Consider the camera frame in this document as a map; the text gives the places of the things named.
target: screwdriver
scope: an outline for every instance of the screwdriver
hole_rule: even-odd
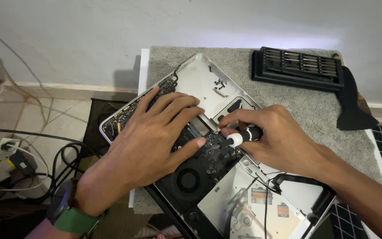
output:
[[[232,133],[226,137],[226,141],[213,145],[210,149],[221,149],[226,146],[236,147],[246,141],[255,141],[263,136],[263,131],[256,125],[249,125],[238,133]]]

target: gray mat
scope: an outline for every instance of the gray mat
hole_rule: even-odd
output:
[[[341,106],[333,93],[300,89],[251,80],[251,54],[248,48],[186,48],[153,46],[150,49],[147,86],[162,79],[178,64],[203,52],[260,106],[285,106],[301,128],[317,143],[330,147],[357,170],[382,183],[374,156],[374,144],[364,131],[340,131],[336,128]],[[332,57],[337,51],[295,49],[297,52]],[[135,191],[136,214],[157,214],[162,210],[144,188]]]

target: black tool case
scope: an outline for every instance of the black tool case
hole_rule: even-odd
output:
[[[253,52],[251,78],[329,92],[344,87],[340,60],[268,47]]]

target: person's right hand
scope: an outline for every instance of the person's right hand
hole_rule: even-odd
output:
[[[252,123],[263,130],[258,141],[240,145],[253,159],[272,168],[317,178],[319,170],[328,169],[330,163],[342,161],[331,149],[317,144],[300,128],[290,112],[281,105],[261,110],[237,109],[225,116],[218,124],[227,136],[237,131],[226,126],[232,122]]]

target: person's left hand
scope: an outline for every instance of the person's left hand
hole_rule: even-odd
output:
[[[76,198],[85,213],[99,215],[131,189],[175,171],[205,144],[204,138],[196,138],[171,153],[182,129],[204,109],[196,106],[199,99],[175,92],[160,97],[146,112],[158,91],[156,86],[140,100],[107,154],[79,181]]]

